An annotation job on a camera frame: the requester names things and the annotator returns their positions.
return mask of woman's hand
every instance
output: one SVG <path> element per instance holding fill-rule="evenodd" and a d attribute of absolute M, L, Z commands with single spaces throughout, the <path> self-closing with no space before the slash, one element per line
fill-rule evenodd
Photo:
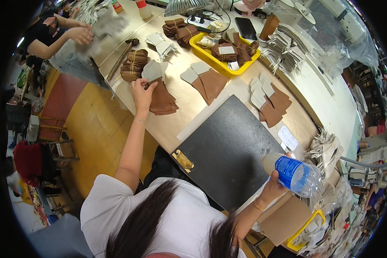
<path fill-rule="evenodd" d="M 289 191 L 288 188 L 278 183 L 278 177 L 279 177 L 278 171 L 274 170 L 271 173 L 271 178 L 265 185 L 263 192 L 257 198 L 266 205 L 270 204 L 275 198 L 277 198 L 281 194 Z"/>
<path fill-rule="evenodd" d="M 77 21 L 77 23 L 79 24 L 79 27 L 87 28 L 88 30 L 92 31 L 92 26 L 90 24 L 84 23 L 82 21 Z"/>
<path fill-rule="evenodd" d="M 136 118 L 146 120 L 149 113 L 149 106 L 152 102 L 152 93 L 158 85 L 158 82 L 154 82 L 145 90 L 145 85 L 148 83 L 148 79 L 137 79 L 132 81 L 130 91 L 132 92 L 133 100 L 136 106 Z"/>
<path fill-rule="evenodd" d="M 67 34 L 68 38 L 73 39 L 79 45 L 89 44 L 93 40 L 92 32 L 85 27 L 71 28 L 65 33 Z"/>

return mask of cardboard box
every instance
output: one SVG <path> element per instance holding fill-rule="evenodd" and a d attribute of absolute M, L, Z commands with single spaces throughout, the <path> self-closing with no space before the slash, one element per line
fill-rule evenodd
<path fill-rule="evenodd" d="M 293 236 L 312 216 L 312 212 L 300 199 L 288 191 L 257 219 L 263 234 L 275 246 Z"/>

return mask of red cloth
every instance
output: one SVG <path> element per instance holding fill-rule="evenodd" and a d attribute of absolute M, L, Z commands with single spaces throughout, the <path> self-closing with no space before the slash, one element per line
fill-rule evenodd
<path fill-rule="evenodd" d="M 39 143 L 28 145 L 26 140 L 19 142 L 14 148 L 14 162 L 17 172 L 24 182 L 38 187 L 37 176 L 41 175 L 41 149 Z"/>
<path fill-rule="evenodd" d="M 383 132 L 385 132 L 385 126 L 378 125 L 377 126 L 377 134 L 379 135 Z"/>

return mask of fluorescent light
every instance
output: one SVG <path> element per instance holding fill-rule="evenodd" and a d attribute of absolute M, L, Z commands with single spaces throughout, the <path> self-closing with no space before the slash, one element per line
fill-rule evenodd
<path fill-rule="evenodd" d="M 17 47 L 20 46 L 20 44 L 23 42 L 23 40 L 24 40 L 24 37 L 22 37 L 21 40 L 18 42 Z"/>

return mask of white bottle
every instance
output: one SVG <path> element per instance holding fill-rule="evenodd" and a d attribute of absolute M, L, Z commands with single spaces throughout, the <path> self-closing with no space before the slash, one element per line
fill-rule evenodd
<path fill-rule="evenodd" d="M 261 163 L 269 175 L 277 170 L 279 181 L 301 197 L 310 198 L 314 192 L 322 188 L 321 172 L 313 165 L 280 153 L 262 155 Z"/>
<path fill-rule="evenodd" d="M 142 19 L 147 19 L 152 15 L 151 7 L 146 4 L 145 0 L 135 0 L 135 2 L 139 8 L 139 15 Z"/>

